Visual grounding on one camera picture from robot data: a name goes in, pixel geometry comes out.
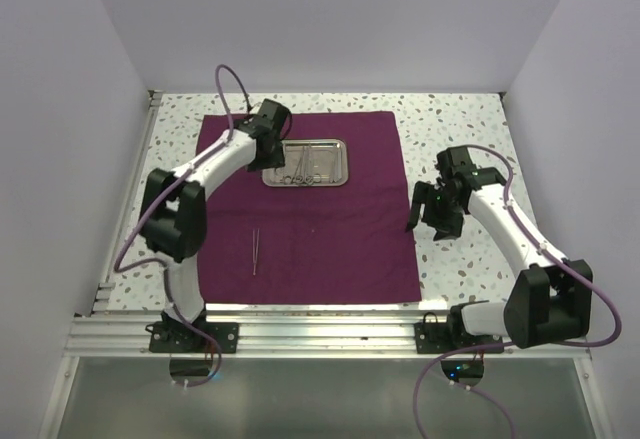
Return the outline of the steel forceps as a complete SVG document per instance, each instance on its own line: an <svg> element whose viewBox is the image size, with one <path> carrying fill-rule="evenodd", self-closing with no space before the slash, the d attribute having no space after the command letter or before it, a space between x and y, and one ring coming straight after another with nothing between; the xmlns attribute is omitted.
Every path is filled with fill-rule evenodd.
<svg viewBox="0 0 640 439"><path fill-rule="evenodd" d="M276 185L288 185L292 184L294 175L287 173L284 169L275 169L273 173L273 183Z"/></svg>

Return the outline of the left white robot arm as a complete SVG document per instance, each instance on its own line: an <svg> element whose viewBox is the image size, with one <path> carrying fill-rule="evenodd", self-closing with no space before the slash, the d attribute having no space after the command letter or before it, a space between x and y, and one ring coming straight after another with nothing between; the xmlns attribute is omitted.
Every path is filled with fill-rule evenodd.
<svg viewBox="0 0 640 439"><path fill-rule="evenodd" d="M257 112L231 121L213 144L172 169L154 169L147 177L139 225L163 269L164 313L177 321L172 338L185 351L201 349L207 326L197 320L205 309L197 277L197 255L207 235L207 200L237 171L285 165L282 141L291 130L292 113L266 99Z"/></svg>

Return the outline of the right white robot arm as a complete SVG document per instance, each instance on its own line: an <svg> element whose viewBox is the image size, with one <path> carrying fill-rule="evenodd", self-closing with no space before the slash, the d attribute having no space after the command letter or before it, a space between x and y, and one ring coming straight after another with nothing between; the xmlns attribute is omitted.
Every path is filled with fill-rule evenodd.
<svg viewBox="0 0 640 439"><path fill-rule="evenodd" d="M506 302L468 302L449 310L445 338L468 351L510 339L515 346L561 343L590 327L593 273L550 244L510 192L511 174L477 166L466 146L438 153L434 183L419 181L411 198L407 231L431 227L437 241L461 237L467 217L477 220L507 260L515 282Z"/></svg>

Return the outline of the steel surgical scissors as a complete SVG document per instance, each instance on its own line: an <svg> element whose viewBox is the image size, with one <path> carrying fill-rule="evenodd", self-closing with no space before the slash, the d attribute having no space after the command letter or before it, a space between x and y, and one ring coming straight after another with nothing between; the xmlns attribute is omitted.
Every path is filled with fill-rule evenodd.
<svg viewBox="0 0 640 439"><path fill-rule="evenodd" d="M321 182L322 176L315 171L314 150L312 146L303 146L293 174L293 183L300 186L312 186Z"/></svg>

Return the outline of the purple surgical wrap cloth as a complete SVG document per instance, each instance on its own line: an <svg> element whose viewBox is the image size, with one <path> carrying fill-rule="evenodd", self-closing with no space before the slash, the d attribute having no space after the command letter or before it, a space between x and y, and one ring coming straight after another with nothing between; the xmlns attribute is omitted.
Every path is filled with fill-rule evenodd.
<svg viewBox="0 0 640 439"><path fill-rule="evenodd" d="M340 187L271 188L236 172L207 202L199 251L208 303L387 304L420 299L409 192L390 112L300 114L295 139L340 139L349 179ZM252 231L260 229L257 275Z"/></svg>

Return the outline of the steel instrument tray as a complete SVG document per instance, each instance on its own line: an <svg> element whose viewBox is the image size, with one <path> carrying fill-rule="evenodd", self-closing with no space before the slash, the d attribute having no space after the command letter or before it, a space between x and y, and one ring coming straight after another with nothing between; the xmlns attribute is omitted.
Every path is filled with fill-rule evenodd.
<svg viewBox="0 0 640 439"><path fill-rule="evenodd" d="M294 174L303 146L312 146L314 150L315 171L322 176L321 182L312 186L300 186L294 183L276 185L273 183L275 169L284 169ZM349 179L348 154L346 144L339 139L285 140L283 143L285 166L267 169L262 172L262 182L271 188L296 187L340 187Z"/></svg>

